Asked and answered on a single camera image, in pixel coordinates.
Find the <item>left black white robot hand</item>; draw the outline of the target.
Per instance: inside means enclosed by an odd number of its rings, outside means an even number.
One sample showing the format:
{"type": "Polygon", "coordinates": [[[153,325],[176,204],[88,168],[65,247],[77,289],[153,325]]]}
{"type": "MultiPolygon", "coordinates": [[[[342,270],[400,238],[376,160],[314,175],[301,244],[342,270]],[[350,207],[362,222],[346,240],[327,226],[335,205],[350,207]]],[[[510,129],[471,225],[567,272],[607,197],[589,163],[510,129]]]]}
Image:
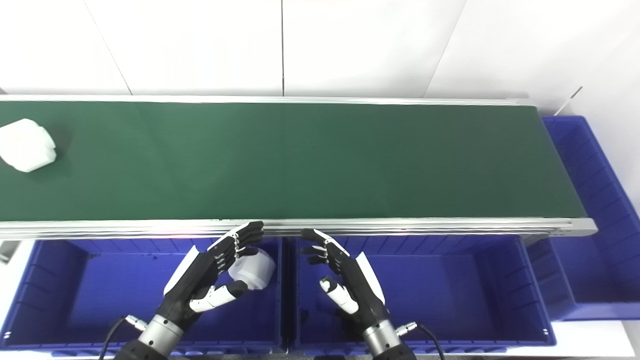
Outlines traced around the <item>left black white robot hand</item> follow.
{"type": "Polygon", "coordinates": [[[206,251],[192,248],[167,283],[154,319],[185,332],[201,313],[244,296],[250,290],[245,281],[223,285],[216,282],[237,260],[258,253],[253,245],[263,240],[264,227],[261,220],[250,221],[226,232],[206,251]]]}

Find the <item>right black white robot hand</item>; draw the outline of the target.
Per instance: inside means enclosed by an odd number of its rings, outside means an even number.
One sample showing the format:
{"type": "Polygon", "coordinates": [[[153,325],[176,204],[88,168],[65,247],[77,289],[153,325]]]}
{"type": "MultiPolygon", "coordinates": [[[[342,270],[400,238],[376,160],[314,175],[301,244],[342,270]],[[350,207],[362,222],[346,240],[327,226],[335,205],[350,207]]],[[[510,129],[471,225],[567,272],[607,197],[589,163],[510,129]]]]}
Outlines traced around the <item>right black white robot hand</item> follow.
{"type": "Polygon", "coordinates": [[[379,330],[390,320],[384,294],[364,253],[352,257],[333,237],[315,228],[304,228],[302,238],[313,245],[302,249],[310,265],[326,265],[331,275],[318,283],[322,291],[354,321],[361,333],[379,330]]]}

